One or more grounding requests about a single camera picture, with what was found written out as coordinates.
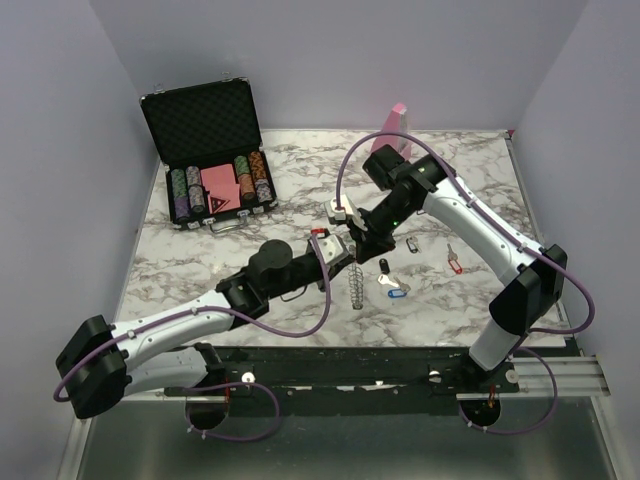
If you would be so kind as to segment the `steel disc with keyrings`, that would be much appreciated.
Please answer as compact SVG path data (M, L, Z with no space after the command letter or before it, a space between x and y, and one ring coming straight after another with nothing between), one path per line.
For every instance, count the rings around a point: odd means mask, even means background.
M362 310L364 302L363 272L356 263L352 263L349 267L348 284L352 308Z

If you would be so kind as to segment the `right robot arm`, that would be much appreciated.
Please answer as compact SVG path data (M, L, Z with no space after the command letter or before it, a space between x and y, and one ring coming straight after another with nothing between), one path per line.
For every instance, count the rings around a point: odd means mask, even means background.
M482 202L457 177L449 177L431 155L415 163L385 145L364 162L364 171L386 197L372 210L360 209L350 221L355 258L363 264L395 247L395 229L423 211L448 226L496 274L503 290L490 303L490 320L469 349L460 379L480 392L496 380L496 367L520 344L526 332L560 299L567 254L557 245L544 248L495 213L483 219Z

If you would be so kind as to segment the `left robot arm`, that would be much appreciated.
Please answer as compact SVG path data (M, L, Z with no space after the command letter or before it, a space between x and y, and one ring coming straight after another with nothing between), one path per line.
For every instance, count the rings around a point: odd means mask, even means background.
M125 396L150 389L151 377L141 367L186 342L246 324L277 334L259 320L270 300L311 284L329 294L331 280L354 260L335 235L311 236L300 256L285 241L269 240L238 273L179 307L120 323L92 316L55 360L60 382L53 398L70 403L77 418L92 418Z

